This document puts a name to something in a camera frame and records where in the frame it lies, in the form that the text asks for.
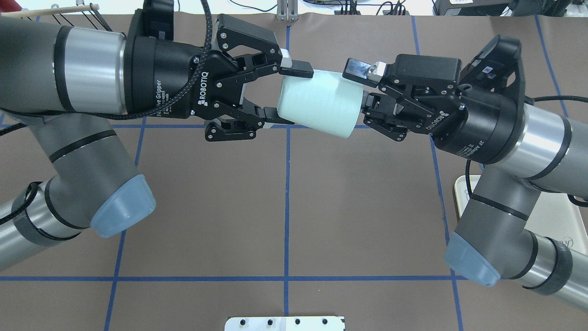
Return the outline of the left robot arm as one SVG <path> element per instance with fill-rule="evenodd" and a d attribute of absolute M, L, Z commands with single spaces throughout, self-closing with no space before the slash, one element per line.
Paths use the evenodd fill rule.
<path fill-rule="evenodd" d="M 56 175 L 1 206 L 1 268 L 77 237 L 111 237 L 156 207 L 112 120 L 206 121 L 208 141 L 252 140 L 277 109 L 244 99 L 271 74 L 311 78 L 273 31 L 207 19 L 197 47 L 173 40 L 173 15 L 138 9 L 127 34 L 1 17 L 1 111 L 27 127 Z"/>

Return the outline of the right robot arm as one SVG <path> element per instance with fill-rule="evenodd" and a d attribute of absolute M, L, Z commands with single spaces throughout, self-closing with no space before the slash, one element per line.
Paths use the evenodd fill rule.
<path fill-rule="evenodd" d="M 587 126 L 525 100 L 518 55 L 473 59 L 401 54 L 349 58 L 343 76 L 378 89 L 365 122 L 396 141 L 428 134 L 435 147 L 485 166 L 445 252 L 449 268 L 487 287 L 500 279 L 587 309 L 587 256 L 525 228 L 544 191 L 587 198 Z"/>

